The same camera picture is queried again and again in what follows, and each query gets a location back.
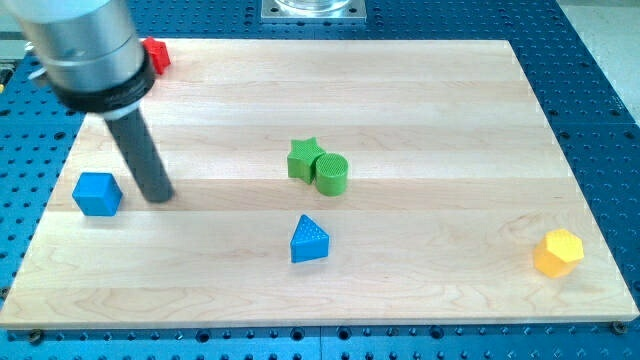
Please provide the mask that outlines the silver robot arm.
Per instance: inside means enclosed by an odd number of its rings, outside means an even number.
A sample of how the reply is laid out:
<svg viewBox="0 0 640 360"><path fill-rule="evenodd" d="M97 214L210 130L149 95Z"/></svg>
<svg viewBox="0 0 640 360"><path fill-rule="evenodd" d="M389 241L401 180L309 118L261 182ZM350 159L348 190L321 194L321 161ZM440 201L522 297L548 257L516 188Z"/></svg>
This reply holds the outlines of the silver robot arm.
<svg viewBox="0 0 640 360"><path fill-rule="evenodd" d="M108 120L139 108L155 72L125 0L5 0L62 104Z"/></svg>

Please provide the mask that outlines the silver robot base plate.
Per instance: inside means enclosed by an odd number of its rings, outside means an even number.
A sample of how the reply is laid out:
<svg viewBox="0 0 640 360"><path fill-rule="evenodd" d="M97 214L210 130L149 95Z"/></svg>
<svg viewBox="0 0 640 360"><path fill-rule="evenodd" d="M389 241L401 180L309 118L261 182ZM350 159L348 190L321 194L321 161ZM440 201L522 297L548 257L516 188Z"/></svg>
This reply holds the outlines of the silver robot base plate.
<svg viewBox="0 0 640 360"><path fill-rule="evenodd" d="M262 0L263 23L363 23L365 0Z"/></svg>

